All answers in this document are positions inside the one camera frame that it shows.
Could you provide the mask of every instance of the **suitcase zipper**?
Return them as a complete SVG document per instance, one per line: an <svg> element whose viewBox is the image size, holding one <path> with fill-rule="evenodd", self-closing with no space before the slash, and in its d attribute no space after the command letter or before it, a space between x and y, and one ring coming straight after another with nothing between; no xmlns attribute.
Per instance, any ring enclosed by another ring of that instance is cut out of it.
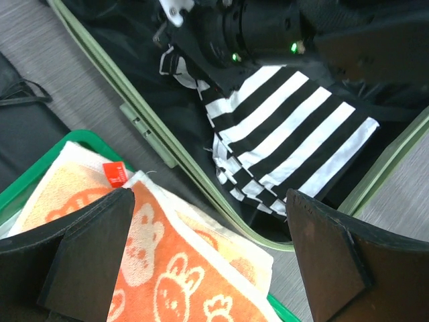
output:
<svg viewBox="0 0 429 322"><path fill-rule="evenodd" d="M158 119L157 115L151 110L143 97L141 97L83 25L68 10L65 4L63 4L61 0L48 0L48 3L61 19L64 27L69 31L70 35L75 39L76 43L96 66L99 72L107 79L124 101L131 103L131 106L136 108L140 119L144 121L150 130L159 138L167 151L176 158L178 163L182 166L182 169L195 184L197 184L204 195L215 206L217 211L225 216L236 229L250 240L275 250L287 252L294 251L292 243L281 244L265 239L245 224L207 175L200 169L199 165L187 155L188 152L184 152L183 147L181 149L179 148L181 146L180 142L170 133L170 130L165 127L161 120Z"/></svg>

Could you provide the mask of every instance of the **bag strap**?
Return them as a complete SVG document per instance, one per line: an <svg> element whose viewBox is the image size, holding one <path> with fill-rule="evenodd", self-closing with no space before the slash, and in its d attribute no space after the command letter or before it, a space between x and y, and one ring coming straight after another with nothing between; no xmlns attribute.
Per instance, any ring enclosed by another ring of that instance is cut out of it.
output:
<svg viewBox="0 0 429 322"><path fill-rule="evenodd" d="M39 89L39 91L43 94L43 96L37 96L37 95L31 94L31 93L28 93L22 87L22 84L27 84L27 83L36 86ZM19 88L17 90L15 90L14 92L12 92L12 90L16 86L19 86ZM19 93L26 93L29 96L10 98L10 97L12 97L12 96L14 96L16 94L19 94ZM0 107L10 106L10 105L28 104L28 103L51 103L52 101L53 101L52 97L47 92L47 90L45 90L38 83L32 82L32 81L24 79L24 78L20 79L15 84L13 84L12 86L10 86L5 91L5 93L3 95L0 95Z"/></svg>
<svg viewBox="0 0 429 322"><path fill-rule="evenodd" d="M406 109L405 107L381 106L358 101L354 104L350 101L350 104L357 111L362 111L380 122L410 122L425 109Z"/></svg>

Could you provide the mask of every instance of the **green basket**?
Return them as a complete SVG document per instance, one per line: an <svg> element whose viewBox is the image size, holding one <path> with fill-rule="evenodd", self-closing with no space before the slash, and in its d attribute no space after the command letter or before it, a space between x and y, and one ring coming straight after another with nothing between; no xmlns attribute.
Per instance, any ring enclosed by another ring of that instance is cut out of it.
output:
<svg viewBox="0 0 429 322"><path fill-rule="evenodd" d="M76 142L114 162L123 161L97 134L85 129L70 132L0 194L0 225L3 225L23 208L43 175L60 155L61 150L68 141ZM128 170L134 171L128 163L125 161L124 163ZM270 294L268 295L268 301L283 321L299 322L287 308Z"/></svg>

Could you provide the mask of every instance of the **black and white striped fabric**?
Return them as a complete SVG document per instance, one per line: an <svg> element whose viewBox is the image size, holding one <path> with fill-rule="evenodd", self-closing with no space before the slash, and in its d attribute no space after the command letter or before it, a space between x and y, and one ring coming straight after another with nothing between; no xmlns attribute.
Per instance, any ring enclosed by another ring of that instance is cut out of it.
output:
<svg viewBox="0 0 429 322"><path fill-rule="evenodd" d="M379 126L301 72L263 67L228 99L204 81L176 78L200 93L214 129L217 178L238 200L286 216L286 192L321 197Z"/></svg>

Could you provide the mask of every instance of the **towel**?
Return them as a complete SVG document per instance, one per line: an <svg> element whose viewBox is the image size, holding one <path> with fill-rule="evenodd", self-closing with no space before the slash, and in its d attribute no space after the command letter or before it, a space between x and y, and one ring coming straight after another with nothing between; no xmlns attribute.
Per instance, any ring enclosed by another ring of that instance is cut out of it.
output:
<svg viewBox="0 0 429 322"><path fill-rule="evenodd" d="M109 160L68 142L10 235L67 215L113 190ZM144 173L125 187L136 207L108 321L279 321L266 300L272 257Z"/></svg>

